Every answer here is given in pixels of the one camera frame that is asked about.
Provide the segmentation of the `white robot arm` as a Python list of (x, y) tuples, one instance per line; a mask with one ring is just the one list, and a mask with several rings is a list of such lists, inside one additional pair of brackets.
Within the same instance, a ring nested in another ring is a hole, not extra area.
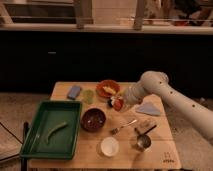
[(155, 94), (179, 111), (195, 130), (213, 146), (213, 111), (181, 94), (169, 85), (166, 73), (144, 72), (140, 80), (124, 89), (121, 111), (127, 111), (140, 104), (146, 96)]

